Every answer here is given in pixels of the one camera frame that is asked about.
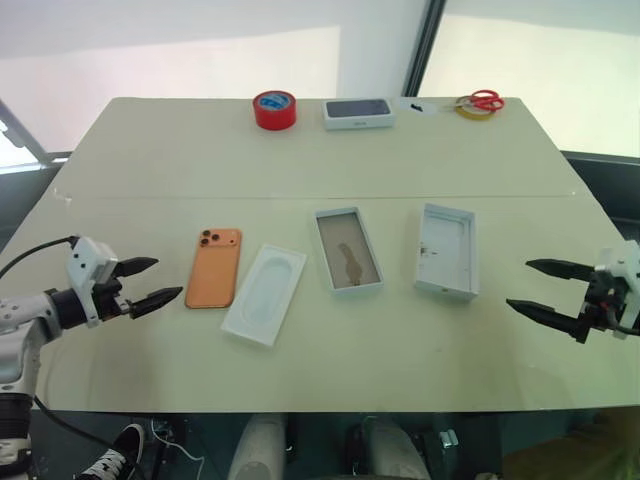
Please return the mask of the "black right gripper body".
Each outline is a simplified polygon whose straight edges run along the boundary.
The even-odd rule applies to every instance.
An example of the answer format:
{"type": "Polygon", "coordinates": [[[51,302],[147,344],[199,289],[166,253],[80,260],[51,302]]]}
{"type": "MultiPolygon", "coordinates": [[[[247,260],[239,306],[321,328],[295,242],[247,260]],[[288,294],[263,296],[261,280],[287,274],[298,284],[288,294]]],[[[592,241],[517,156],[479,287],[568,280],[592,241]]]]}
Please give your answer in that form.
{"type": "Polygon", "coordinates": [[[622,325],[628,293],[629,286],[623,277],[594,267],[581,307],[581,320],[588,330],[628,331],[622,325]]]}

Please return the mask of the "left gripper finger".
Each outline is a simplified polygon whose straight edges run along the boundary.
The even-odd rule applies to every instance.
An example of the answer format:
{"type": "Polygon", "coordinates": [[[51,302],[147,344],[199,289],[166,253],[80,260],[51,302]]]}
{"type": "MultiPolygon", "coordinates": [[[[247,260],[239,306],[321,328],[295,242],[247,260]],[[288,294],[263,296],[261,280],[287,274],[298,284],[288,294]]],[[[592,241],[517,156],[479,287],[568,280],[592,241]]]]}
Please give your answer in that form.
{"type": "Polygon", "coordinates": [[[181,292],[182,287],[167,287],[148,294],[145,298],[136,302],[128,302],[129,316],[136,319],[156,310],[174,300],[181,292]]]}
{"type": "Polygon", "coordinates": [[[129,277],[141,273],[159,262],[152,257],[134,257],[121,260],[115,266],[115,277],[129,277]]]}

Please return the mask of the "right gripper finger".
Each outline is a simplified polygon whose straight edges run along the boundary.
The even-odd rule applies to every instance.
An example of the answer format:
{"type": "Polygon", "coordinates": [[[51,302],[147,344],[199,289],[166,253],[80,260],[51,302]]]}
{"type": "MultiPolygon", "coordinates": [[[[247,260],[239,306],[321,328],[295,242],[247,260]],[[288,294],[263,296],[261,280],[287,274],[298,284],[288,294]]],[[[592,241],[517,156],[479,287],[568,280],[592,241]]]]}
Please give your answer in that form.
{"type": "Polygon", "coordinates": [[[529,260],[526,265],[552,277],[583,282],[589,282],[594,272],[593,266],[558,259],[529,260]]]}
{"type": "Polygon", "coordinates": [[[506,303],[516,312],[539,325],[566,333],[578,343],[586,342],[588,325],[577,318],[558,313],[549,306],[533,301],[507,299],[506,303]]]}

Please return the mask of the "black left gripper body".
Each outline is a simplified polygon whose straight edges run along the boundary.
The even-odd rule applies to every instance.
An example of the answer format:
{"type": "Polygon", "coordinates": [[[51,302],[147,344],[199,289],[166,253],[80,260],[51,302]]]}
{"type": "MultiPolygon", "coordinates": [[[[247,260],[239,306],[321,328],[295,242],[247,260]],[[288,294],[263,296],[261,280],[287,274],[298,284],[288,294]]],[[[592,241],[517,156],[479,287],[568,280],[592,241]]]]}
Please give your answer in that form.
{"type": "Polygon", "coordinates": [[[130,313],[130,302],[120,296],[122,284],[119,277],[128,275],[128,261],[119,262],[110,277],[103,283],[96,283],[92,288],[92,299],[96,307],[98,319],[107,321],[130,313]]]}

